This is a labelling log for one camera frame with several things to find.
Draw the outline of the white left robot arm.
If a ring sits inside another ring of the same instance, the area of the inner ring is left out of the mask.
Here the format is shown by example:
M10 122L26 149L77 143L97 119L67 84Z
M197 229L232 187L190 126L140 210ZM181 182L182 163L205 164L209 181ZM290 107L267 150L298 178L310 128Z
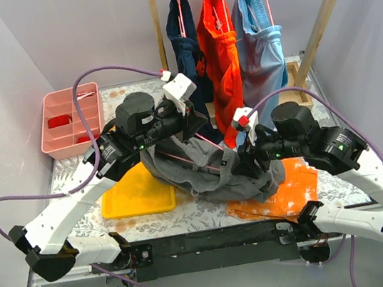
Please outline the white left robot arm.
M30 223L9 231L10 239L25 254L34 273L55 282L74 266L103 263L121 270L129 265L131 245L116 232L94 238L73 238L70 233L88 209L140 163L141 151L171 136L187 141L207 123L208 119L195 111L189 99L195 89L195 84L180 88L166 84L159 105L143 92L124 98L116 108L115 118L96 139L97 146L85 152L73 175L81 181L97 162L98 171L88 185L51 202Z

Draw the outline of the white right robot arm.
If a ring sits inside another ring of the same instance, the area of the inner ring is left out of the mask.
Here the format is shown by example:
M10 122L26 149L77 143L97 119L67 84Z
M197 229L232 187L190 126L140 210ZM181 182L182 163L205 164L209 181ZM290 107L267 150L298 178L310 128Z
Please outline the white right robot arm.
M383 206L383 163L358 135L339 126L321 127L308 107L290 101L273 109L271 119L275 130L262 124L247 128L235 175L258 178L273 161L303 157L313 168L360 188ZM309 201L294 228L309 239L348 233L383 243L383 210L356 211Z

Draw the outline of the grey shorts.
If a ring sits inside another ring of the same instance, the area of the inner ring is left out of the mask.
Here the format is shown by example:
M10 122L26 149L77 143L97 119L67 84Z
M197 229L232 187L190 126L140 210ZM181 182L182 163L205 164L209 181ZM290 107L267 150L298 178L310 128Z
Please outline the grey shorts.
M254 200L264 203L284 183L285 166L272 161L256 178L233 174L240 164L236 151L222 150L200 139L183 143L175 136L141 151L141 162L157 179L194 196L219 201Z

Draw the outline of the pink wire hanger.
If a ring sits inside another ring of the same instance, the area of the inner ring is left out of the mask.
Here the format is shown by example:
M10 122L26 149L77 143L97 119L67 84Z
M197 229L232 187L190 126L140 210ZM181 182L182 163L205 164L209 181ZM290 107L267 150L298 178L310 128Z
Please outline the pink wire hanger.
M224 162L225 149L212 141L193 137L188 141L180 141L175 136L160 142L156 151L174 161L179 161L183 167L195 172L219 175Z

